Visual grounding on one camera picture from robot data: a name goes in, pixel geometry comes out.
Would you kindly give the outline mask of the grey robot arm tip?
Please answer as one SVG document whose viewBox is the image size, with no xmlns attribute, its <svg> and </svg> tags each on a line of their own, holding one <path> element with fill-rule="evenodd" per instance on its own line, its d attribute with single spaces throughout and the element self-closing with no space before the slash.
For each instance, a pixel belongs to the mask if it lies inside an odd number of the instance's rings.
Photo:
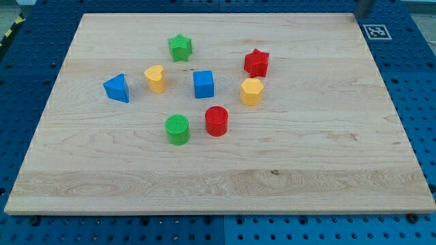
<svg viewBox="0 0 436 245">
<path fill-rule="evenodd" d="M 354 9 L 356 18 L 367 18 L 373 9 L 376 0 L 357 0 Z"/>
</svg>

